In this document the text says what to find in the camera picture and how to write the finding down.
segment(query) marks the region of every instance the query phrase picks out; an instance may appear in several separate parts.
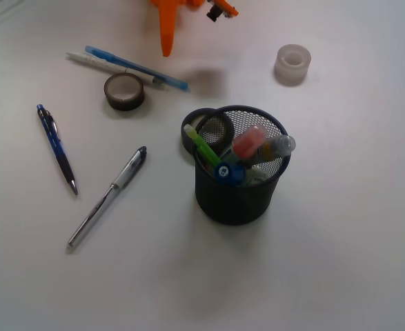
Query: orange plastic object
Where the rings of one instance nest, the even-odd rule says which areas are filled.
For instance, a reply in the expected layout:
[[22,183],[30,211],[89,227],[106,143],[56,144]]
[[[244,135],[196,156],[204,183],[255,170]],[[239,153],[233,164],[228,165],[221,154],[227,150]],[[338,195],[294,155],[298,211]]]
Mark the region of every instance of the orange plastic object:
[[236,8],[228,4],[228,2],[225,0],[212,0],[212,2],[216,3],[219,8],[227,13],[229,17],[236,17],[237,15],[239,15],[239,12],[236,10]]
[[168,57],[172,52],[175,37],[177,6],[188,4],[192,7],[200,7],[204,0],[151,0],[151,2],[158,7],[162,54]]
[[[178,5],[188,5],[198,8],[202,6],[205,0],[150,0],[158,7],[159,27],[161,29],[161,47],[162,55],[168,57],[172,52],[173,39],[175,38],[175,21]],[[228,17],[236,17],[238,11],[230,6],[225,0],[210,0],[221,8]]]

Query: mesh pen holder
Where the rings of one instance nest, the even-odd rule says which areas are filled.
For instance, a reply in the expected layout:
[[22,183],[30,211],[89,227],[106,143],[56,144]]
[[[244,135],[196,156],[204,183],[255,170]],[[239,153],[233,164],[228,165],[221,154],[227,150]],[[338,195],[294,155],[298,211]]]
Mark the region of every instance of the mesh pen holder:
[[[278,120],[262,110],[247,106],[228,106],[218,109],[196,127],[196,131],[207,143],[222,135],[220,130],[223,128],[224,116],[234,125],[234,138],[256,124],[266,127],[267,138],[287,134]],[[287,156],[260,163],[257,167],[268,175],[268,179],[250,186],[232,186],[219,182],[206,170],[206,164],[199,158],[194,145],[193,156],[196,163],[196,200],[211,219],[226,225],[247,224],[260,217],[270,205],[277,182],[290,162],[290,156]]]

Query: pen clip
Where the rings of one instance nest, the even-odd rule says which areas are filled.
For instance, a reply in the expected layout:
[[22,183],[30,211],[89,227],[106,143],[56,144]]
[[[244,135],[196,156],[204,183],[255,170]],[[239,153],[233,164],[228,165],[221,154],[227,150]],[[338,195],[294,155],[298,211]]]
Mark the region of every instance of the pen clip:
[[53,128],[53,131],[54,131],[54,133],[55,133],[55,136],[57,137],[57,139],[58,139],[59,141],[61,141],[61,139],[59,138],[57,123],[55,123],[55,120],[54,120],[54,118],[52,117],[52,114],[50,114],[48,110],[46,110],[46,116],[47,116],[47,119],[48,119],[49,122],[50,122],[50,125],[51,125],[52,128]]

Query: tape roll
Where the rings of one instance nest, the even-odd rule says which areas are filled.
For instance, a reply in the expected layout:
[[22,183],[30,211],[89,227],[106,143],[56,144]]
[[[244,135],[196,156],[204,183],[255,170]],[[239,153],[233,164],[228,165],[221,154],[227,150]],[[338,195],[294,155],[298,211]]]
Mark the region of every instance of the tape roll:
[[[213,108],[201,108],[191,112],[182,121],[181,125],[181,141],[182,145],[187,152],[192,154],[193,141],[184,131],[184,126],[190,124],[192,127],[196,128],[199,122],[208,115],[213,114],[216,109]],[[220,121],[217,121],[215,125],[223,126],[223,130],[218,130],[223,132],[221,137],[212,137],[211,141],[207,141],[207,144],[211,147],[213,152],[220,154],[227,146],[231,144],[235,136],[235,127],[228,116],[225,114],[220,115]]]
[[123,112],[138,108],[145,98],[144,85],[134,74],[114,74],[104,84],[110,107]]

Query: green highlighter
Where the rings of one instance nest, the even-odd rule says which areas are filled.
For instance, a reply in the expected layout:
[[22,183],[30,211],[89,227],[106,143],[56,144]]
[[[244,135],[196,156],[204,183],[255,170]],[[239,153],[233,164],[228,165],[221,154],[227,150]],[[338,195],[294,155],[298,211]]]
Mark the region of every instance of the green highlighter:
[[184,126],[184,131],[193,140],[193,143],[197,146],[197,151],[204,157],[205,160],[210,162],[213,167],[216,167],[221,163],[221,159],[216,155],[215,152],[210,148],[209,145],[199,136],[196,130],[190,125],[186,124]]

